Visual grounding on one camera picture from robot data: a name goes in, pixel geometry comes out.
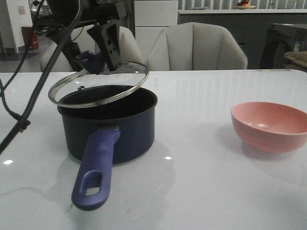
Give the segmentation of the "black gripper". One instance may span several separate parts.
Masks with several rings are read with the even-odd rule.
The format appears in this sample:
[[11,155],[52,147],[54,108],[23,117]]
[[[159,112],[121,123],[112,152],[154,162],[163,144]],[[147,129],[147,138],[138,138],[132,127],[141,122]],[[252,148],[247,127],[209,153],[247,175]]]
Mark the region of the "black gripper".
[[120,63],[120,20],[127,13],[121,0],[48,0],[51,14],[35,20],[36,31],[47,31],[52,44],[47,49],[47,67],[53,61],[51,71],[81,71],[74,61],[81,53],[71,32],[79,27],[95,25],[87,32],[98,45],[103,61],[110,71]]

